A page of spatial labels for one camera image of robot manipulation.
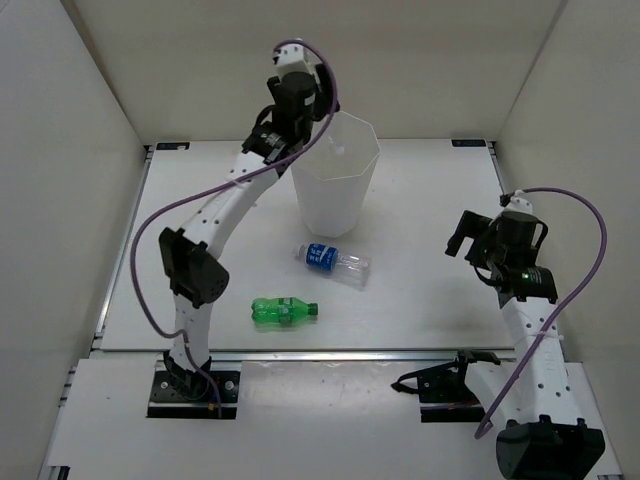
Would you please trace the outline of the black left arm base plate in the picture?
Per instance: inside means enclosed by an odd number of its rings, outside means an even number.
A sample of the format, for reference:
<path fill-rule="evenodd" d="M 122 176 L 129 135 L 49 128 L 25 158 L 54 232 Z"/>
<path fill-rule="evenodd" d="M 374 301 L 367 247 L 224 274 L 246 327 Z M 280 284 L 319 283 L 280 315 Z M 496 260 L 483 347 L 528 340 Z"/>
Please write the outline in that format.
<path fill-rule="evenodd" d="M 220 399 L 204 381 L 194 393 L 187 393 L 163 365 L 157 364 L 147 403 L 146 416 L 152 419 L 235 420 L 240 393 L 239 370 L 211 370 Z"/>

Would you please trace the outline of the dark table sticker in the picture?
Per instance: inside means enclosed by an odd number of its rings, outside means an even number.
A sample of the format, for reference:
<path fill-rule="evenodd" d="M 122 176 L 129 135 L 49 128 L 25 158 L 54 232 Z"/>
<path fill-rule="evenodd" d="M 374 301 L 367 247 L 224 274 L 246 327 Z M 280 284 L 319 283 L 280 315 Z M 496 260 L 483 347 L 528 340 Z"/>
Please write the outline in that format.
<path fill-rule="evenodd" d="M 454 148 L 485 148 L 487 146 L 483 139 L 452 139 L 451 144 Z"/>
<path fill-rule="evenodd" d="M 189 148 L 189 142 L 158 142 L 155 146 L 157 151 L 183 151 Z"/>

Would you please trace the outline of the clear bottle blue label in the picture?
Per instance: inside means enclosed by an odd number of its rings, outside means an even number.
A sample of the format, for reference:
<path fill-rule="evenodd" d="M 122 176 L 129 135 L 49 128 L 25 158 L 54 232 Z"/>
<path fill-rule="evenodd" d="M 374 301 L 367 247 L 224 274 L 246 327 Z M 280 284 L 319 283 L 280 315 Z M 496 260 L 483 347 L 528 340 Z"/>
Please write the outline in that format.
<path fill-rule="evenodd" d="M 323 243 L 302 244 L 293 249 L 293 257 L 308 270 L 340 284 L 362 290 L 371 270 L 371 259 L 345 253 Z"/>

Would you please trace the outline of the green plastic soda bottle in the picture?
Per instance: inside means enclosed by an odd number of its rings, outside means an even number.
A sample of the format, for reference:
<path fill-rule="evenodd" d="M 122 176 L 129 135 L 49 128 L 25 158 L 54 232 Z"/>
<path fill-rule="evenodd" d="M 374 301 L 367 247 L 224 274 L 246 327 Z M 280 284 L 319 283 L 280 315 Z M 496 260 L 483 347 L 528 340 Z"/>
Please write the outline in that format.
<path fill-rule="evenodd" d="M 318 314 L 317 303 L 296 297 L 256 298 L 251 304 L 251 319 L 260 328 L 294 328 Z"/>

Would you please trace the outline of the dark left table sticker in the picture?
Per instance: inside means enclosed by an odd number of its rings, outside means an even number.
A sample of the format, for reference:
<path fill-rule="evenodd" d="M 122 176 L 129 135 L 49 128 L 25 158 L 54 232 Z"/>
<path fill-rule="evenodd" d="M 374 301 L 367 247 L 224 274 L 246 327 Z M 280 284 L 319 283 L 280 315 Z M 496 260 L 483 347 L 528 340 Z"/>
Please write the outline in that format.
<path fill-rule="evenodd" d="M 189 148 L 189 142 L 158 142 L 155 146 L 157 151 L 183 151 Z"/>

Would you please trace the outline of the white octagonal plastic bin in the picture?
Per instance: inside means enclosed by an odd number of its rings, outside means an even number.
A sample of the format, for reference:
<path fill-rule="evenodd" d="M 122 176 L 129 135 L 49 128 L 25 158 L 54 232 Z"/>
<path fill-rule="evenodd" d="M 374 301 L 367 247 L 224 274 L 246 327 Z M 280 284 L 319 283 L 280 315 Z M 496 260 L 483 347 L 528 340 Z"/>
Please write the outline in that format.
<path fill-rule="evenodd" d="M 340 111 L 291 166 L 301 218 L 315 235 L 338 238 L 358 221 L 380 145 L 373 126 Z"/>

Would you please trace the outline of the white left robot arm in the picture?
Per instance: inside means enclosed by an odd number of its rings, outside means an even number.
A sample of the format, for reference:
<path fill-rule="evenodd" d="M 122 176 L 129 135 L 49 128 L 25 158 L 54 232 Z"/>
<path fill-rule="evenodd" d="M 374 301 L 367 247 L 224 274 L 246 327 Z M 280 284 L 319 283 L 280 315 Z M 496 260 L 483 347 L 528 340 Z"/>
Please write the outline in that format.
<path fill-rule="evenodd" d="M 337 104 L 322 63 L 280 68 L 267 87 L 273 102 L 258 114 L 241 145 L 230 171 L 231 187 L 214 194 L 179 229 L 165 228 L 159 236 L 180 333 L 163 362 L 170 385 L 191 402 L 217 400 L 208 375 L 208 340 L 213 304 L 230 279 L 219 262 L 224 246 L 257 199 L 287 170 L 289 156 L 310 142 L 314 124 Z"/>

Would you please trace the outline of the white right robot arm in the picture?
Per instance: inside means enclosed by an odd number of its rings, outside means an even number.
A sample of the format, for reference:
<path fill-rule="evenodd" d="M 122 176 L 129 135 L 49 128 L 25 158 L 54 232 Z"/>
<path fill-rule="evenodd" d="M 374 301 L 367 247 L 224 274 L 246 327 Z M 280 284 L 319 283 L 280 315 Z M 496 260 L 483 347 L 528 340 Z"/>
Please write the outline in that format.
<path fill-rule="evenodd" d="M 472 361 L 449 375 L 455 396 L 480 401 L 479 432 L 495 429 L 498 469 L 506 479 L 584 479 L 605 451 L 603 432 L 588 426 L 569 382 L 551 318 L 558 305 L 553 275 L 536 263 L 547 233 L 530 213 L 506 208 L 489 218 L 464 211 L 445 250 L 454 257 L 471 239 L 465 259 L 496 291 L 514 344 L 512 367 Z"/>

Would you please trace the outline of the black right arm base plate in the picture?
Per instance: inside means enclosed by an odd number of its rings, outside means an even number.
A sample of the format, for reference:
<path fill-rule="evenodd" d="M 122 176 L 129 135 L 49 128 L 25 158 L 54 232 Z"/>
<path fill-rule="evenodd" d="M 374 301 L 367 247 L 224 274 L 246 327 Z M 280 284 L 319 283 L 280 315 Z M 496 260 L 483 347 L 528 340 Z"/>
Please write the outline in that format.
<path fill-rule="evenodd" d="M 474 363 L 500 365 L 501 360 L 494 353 L 459 350 L 452 361 L 405 373 L 390 387 L 418 396 L 422 423 L 479 422 L 484 409 L 465 384 L 468 367 Z"/>

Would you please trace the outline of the dark right table sticker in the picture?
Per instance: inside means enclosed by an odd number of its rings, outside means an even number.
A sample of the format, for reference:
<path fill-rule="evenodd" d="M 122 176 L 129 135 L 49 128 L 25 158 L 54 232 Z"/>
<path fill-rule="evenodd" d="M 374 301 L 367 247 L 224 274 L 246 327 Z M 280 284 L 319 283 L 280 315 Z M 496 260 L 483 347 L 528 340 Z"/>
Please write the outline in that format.
<path fill-rule="evenodd" d="M 485 148 L 487 146 L 483 139 L 452 139 L 451 144 L 454 148 Z"/>

